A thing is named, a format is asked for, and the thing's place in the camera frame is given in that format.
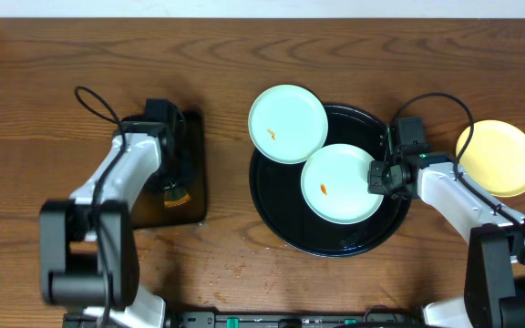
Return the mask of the yellow plate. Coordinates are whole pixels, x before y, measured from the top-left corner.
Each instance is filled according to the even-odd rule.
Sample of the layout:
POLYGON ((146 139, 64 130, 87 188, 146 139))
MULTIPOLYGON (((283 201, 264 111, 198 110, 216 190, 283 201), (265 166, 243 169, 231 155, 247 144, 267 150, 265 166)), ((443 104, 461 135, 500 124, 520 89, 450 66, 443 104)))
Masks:
POLYGON ((509 123, 483 120, 466 128, 456 151, 459 165, 482 188, 498 197, 525 192, 525 133, 509 123))

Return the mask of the black rectangular tray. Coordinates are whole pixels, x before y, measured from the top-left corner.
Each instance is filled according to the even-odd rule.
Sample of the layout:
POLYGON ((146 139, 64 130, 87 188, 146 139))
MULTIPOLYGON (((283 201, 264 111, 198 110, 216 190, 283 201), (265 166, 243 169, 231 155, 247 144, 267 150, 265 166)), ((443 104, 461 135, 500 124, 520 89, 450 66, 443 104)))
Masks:
POLYGON ((151 229, 199 223, 207 211, 207 188, 204 156, 204 131, 201 113, 185 111, 178 122, 175 138, 185 137, 190 144, 194 178, 188 192, 191 200, 181 206, 165 208, 163 194, 154 194, 143 186, 132 208, 135 229, 151 229))

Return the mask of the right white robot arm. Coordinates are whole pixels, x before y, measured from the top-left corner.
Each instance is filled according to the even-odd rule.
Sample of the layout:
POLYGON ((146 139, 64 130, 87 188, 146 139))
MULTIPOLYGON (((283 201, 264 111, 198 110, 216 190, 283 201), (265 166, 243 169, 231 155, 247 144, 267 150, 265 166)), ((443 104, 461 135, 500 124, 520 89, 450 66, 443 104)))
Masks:
POLYGON ((482 189, 443 153, 372 161, 372 194, 419 198, 437 210, 468 244, 461 302, 436 302, 428 321, 463 317, 472 327, 525 327, 525 215, 482 189))

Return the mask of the light green plate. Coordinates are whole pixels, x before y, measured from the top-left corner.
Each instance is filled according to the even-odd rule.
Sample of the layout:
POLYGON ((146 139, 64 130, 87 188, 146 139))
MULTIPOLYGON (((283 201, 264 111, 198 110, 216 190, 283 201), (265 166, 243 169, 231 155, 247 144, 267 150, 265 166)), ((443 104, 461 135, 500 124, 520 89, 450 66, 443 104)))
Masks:
POLYGON ((290 165, 307 161, 324 145, 328 119, 314 93, 278 85, 254 100, 248 129, 252 143, 267 159, 290 165))
POLYGON ((309 208, 324 220, 351 225, 367 220, 383 196, 368 192, 369 164, 374 158, 349 144, 317 150, 305 163, 301 191, 309 208))

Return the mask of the light green plate top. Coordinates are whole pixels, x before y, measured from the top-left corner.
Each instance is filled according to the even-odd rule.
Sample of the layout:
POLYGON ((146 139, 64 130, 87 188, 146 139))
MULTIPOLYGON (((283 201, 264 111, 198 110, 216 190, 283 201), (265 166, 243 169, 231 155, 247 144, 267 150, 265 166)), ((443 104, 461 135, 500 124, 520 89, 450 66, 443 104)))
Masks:
POLYGON ((307 161, 324 145, 328 119, 314 93, 278 85, 254 100, 248 129, 252 143, 267 159, 290 165, 307 161))

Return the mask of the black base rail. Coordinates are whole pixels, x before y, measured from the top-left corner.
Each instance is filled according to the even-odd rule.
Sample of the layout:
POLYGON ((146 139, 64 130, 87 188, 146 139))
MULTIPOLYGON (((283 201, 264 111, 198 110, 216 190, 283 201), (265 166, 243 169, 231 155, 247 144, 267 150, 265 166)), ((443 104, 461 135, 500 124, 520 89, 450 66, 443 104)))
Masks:
POLYGON ((357 316, 249 315, 187 312, 170 315, 165 328, 332 328, 332 327, 426 327, 419 319, 402 313, 369 313, 357 316))

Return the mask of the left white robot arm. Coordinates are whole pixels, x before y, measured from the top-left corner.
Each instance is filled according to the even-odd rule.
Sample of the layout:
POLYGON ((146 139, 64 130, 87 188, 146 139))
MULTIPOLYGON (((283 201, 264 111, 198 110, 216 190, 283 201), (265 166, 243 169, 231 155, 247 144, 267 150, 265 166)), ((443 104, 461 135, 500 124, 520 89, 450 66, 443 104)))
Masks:
POLYGON ((44 302, 80 307, 99 327, 161 327, 166 303, 139 283, 131 210, 175 150, 175 123, 118 124, 106 158, 66 200, 39 213, 44 302))

